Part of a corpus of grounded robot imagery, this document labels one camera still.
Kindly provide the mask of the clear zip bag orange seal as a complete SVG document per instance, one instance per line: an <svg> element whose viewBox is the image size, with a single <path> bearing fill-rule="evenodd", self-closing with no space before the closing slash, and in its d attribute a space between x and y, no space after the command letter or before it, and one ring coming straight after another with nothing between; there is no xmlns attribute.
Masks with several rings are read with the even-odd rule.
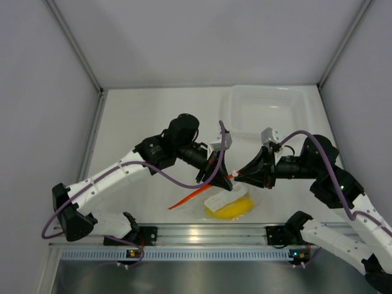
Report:
<svg viewBox="0 0 392 294"><path fill-rule="evenodd" d="M233 180L233 175L229 175L228 178L233 184L232 191L227 191L222 188L206 185L193 191L179 202L170 206L168 210L176 211L185 216L189 216L196 221L233 222L250 215L250 213L254 211L256 207L260 206L263 200L263 195L258 192L258 190L253 186L235 182ZM249 197L254 201L254 208L241 217L232 220L223 220L209 217L205 213L204 204L211 205L211 210L215 211L219 208L219 205L224 206L239 199L240 197Z"/></svg>

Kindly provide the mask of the yellow fake banana bunch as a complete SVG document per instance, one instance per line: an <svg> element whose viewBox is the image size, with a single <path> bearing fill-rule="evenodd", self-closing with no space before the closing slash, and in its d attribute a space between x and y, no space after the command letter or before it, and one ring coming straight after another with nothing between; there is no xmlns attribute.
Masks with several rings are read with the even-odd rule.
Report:
<svg viewBox="0 0 392 294"><path fill-rule="evenodd" d="M241 217L254 208L254 201L249 197L240 197L239 199L228 203L224 206L219 205L215 211L211 210L211 205L204 204L207 216L215 219L232 220Z"/></svg>

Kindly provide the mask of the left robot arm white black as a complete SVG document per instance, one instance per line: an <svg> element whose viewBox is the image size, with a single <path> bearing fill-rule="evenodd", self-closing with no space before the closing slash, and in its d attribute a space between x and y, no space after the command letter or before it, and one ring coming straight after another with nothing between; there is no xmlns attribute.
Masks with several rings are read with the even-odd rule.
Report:
<svg viewBox="0 0 392 294"><path fill-rule="evenodd" d="M231 134L220 121L216 141L198 143L199 125L195 116L180 114L160 134L144 139L98 174L69 186L55 185L51 191L54 209L51 218L58 220L65 239L74 242L99 235L128 245L136 242L139 227L131 213L103 213L97 207L120 188L148 176L159 174L185 189L214 186L231 191L233 184L224 163L225 152L232 144ZM182 183L164 172L177 160L198 171L194 185Z"/></svg>

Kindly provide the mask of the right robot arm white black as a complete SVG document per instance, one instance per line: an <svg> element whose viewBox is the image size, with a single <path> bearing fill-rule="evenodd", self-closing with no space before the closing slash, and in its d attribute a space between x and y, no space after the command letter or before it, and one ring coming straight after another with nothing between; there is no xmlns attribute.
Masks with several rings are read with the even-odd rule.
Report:
<svg viewBox="0 0 392 294"><path fill-rule="evenodd" d="M269 228L287 245L309 243L347 262L379 293L391 293L391 226L377 212L363 186L336 165L339 151L323 135L296 131L284 139L262 137L258 154L235 172L236 182L272 189L279 179L311 179L309 190L360 237L351 239L303 212Z"/></svg>

